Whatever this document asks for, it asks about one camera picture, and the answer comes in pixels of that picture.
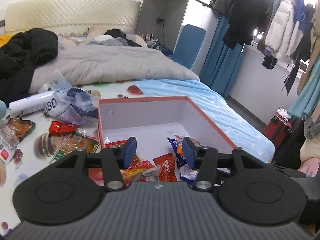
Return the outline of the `green white cracker snack pack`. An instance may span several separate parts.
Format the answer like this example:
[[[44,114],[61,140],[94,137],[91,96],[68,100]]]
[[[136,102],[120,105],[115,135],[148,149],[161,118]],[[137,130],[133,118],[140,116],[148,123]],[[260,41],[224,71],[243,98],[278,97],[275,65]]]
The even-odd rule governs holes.
[[[77,149],[85,149],[87,153],[94,153],[99,147],[99,142],[90,137],[81,135],[78,132],[72,132],[57,147],[49,164],[52,164],[61,158],[67,156]]]

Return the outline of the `yellow red snack packet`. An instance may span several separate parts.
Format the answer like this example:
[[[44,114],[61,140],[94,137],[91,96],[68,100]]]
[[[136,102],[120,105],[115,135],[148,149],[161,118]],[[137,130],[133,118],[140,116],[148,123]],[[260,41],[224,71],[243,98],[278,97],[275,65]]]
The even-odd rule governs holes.
[[[126,170],[121,170],[121,174],[126,184],[131,181],[141,180],[142,173],[148,169],[154,168],[155,166],[148,160],[140,160],[135,154],[131,165]],[[104,186],[103,172],[102,168],[89,168],[88,178],[93,180],[97,185]]]

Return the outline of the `blue snack packet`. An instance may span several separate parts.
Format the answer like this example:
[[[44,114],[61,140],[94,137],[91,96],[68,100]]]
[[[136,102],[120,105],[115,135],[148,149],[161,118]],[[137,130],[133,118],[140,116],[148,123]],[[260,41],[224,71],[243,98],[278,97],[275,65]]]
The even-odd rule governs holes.
[[[182,150],[183,137],[180,135],[175,135],[175,138],[168,138],[168,141],[171,144],[174,156],[176,158],[176,166],[179,172],[180,180],[192,185],[198,174],[198,171],[192,170],[186,162]]]

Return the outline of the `red Chinese text snack packet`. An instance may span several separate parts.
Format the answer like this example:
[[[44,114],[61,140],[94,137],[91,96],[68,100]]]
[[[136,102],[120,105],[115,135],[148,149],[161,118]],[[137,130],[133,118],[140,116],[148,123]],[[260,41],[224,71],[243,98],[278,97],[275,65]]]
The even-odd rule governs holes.
[[[176,182],[175,164],[176,159],[172,153],[167,153],[153,159],[156,166],[160,166],[159,180],[167,182]]]

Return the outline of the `pink cardboard box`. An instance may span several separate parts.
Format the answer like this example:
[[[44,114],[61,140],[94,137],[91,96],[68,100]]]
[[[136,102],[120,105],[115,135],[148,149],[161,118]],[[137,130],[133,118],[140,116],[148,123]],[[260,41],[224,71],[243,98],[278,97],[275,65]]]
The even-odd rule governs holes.
[[[218,154],[231,153],[235,148],[222,129],[186,96],[100,99],[98,114],[106,186],[125,186],[119,155],[129,137],[137,139],[136,154],[150,162],[173,151],[168,138],[181,135],[197,140],[200,166],[194,187],[200,191],[216,183]]]

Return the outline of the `blue bed sheet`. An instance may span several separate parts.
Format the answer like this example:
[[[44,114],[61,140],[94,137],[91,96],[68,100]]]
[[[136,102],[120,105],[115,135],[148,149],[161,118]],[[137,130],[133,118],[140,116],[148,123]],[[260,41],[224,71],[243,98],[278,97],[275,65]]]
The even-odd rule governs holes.
[[[187,96],[236,144],[256,158],[270,163],[274,144],[233,110],[225,99],[195,80],[138,80],[135,85],[146,96]]]

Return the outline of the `red suitcase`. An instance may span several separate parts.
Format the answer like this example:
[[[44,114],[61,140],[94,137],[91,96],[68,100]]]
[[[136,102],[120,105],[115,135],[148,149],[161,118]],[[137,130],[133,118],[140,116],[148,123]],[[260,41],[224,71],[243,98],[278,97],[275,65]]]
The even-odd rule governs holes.
[[[272,141],[275,148],[278,148],[291,133],[292,120],[276,113],[266,126],[263,135]]]

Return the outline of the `small red foil snack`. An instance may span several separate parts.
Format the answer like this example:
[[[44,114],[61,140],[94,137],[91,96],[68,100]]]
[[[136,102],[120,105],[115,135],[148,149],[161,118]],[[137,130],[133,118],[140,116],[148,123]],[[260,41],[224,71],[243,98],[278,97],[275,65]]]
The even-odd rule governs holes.
[[[77,128],[78,126],[74,124],[62,123],[59,121],[52,121],[49,128],[49,133],[50,134],[70,133],[70,132],[75,132]]]

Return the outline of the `teal hanging garment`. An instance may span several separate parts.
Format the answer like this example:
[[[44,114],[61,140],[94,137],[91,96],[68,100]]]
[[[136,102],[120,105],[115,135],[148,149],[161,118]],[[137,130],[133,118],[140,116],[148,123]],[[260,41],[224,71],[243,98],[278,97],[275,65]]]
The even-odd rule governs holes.
[[[319,103],[319,55],[313,64],[310,77],[299,96],[289,107],[288,113],[296,118],[311,116]]]

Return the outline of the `blue curtain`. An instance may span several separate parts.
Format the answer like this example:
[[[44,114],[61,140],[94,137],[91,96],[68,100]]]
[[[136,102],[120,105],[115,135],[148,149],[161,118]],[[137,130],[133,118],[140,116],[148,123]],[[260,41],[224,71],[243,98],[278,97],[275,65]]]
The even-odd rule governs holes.
[[[200,71],[200,81],[224,97],[229,96],[244,58],[243,46],[237,44],[231,49],[223,42],[228,27],[228,19],[220,16]]]

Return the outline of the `grey blanket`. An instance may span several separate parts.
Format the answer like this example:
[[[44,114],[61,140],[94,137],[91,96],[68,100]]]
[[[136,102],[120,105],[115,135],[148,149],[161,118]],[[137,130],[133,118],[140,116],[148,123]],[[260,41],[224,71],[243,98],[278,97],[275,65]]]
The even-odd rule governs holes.
[[[61,36],[58,46],[57,57],[36,68],[29,94],[36,93],[56,70],[74,86],[140,79],[199,80],[191,70],[154,49],[76,44]]]

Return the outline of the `barcode meat snack packet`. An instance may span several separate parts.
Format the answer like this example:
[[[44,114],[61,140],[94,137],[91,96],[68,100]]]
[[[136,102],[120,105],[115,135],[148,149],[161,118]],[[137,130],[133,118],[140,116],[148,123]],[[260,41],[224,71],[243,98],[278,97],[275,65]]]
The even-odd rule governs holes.
[[[1,128],[1,161],[8,165],[16,152],[17,145],[35,128],[31,120],[12,119]]]

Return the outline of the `white blue plush duck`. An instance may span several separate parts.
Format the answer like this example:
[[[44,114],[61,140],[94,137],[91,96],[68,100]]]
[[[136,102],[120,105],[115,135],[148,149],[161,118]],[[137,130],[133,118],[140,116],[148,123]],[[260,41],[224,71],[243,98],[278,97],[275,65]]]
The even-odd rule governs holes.
[[[6,121],[4,120],[6,113],[7,106],[3,101],[0,101],[0,129],[3,129],[6,126]]]

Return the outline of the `black hanging coat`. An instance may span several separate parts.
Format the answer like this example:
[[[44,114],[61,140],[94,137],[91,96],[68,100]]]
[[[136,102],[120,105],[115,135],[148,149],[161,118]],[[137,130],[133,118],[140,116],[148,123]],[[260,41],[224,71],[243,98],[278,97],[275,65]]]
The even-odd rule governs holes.
[[[222,38],[226,46],[250,45],[253,31],[261,28],[269,0],[215,0],[213,10],[227,18],[228,28]]]

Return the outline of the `cream quilted headboard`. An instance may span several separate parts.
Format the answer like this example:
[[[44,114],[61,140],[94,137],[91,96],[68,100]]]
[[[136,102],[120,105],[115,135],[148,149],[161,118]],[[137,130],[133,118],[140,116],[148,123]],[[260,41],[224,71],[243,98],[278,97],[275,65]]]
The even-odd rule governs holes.
[[[64,37],[82,37],[94,27],[132,33],[139,12],[140,2],[131,0],[26,0],[7,6],[4,33],[42,28]]]

